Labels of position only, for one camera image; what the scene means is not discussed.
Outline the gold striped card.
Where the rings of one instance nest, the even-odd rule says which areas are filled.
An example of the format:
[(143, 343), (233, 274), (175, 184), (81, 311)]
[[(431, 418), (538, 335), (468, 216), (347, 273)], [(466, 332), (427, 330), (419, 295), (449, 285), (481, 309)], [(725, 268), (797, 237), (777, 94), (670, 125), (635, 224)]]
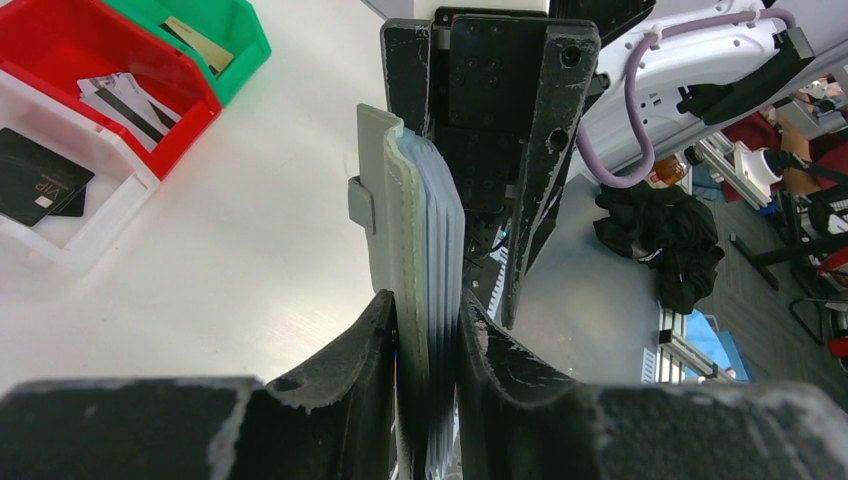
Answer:
[(233, 61), (233, 54), (176, 17), (170, 16), (160, 27), (196, 51), (211, 73), (219, 76)]

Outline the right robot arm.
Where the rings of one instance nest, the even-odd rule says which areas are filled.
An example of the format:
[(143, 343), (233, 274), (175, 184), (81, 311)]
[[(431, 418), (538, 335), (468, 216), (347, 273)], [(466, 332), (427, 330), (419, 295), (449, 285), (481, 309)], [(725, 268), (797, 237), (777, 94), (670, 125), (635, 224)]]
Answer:
[(389, 111), (444, 157), (466, 217), (473, 280), (508, 230), (502, 318), (515, 321), (584, 128), (601, 167), (635, 166), (759, 108), (814, 50), (771, 1), (653, 18), (650, 1), (437, 3), (381, 28)]

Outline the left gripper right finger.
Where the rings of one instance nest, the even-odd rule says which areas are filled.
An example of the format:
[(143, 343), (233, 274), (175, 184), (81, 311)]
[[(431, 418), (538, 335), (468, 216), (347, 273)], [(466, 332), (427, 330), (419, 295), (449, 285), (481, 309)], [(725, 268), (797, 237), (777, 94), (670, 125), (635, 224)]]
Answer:
[(467, 479), (843, 479), (847, 417), (803, 383), (593, 385), (518, 343), (470, 291), (457, 381)]

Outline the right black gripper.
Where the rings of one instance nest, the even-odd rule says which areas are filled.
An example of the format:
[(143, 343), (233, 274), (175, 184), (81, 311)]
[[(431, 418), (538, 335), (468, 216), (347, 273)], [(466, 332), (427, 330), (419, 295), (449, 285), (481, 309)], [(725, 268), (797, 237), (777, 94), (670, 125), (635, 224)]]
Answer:
[[(545, 13), (530, 10), (444, 6), (435, 13), (447, 48), (437, 56), (443, 72), (434, 140), (466, 210), (503, 208), (507, 184), (516, 177), (519, 139), (529, 132), (509, 236), (506, 329), (514, 326), (533, 239), (566, 163), (601, 48), (594, 23), (547, 21)], [(391, 18), (380, 37), (388, 111), (426, 136), (431, 24)]]

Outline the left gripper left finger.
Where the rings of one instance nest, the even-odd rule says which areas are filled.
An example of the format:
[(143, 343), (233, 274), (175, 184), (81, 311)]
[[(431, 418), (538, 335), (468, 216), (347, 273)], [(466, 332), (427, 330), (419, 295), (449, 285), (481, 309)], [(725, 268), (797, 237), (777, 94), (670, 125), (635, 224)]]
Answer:
[(89, 378), (1, 400), (5, 479), (385, 479), (396, 309), (378, 292), (277, 379)]

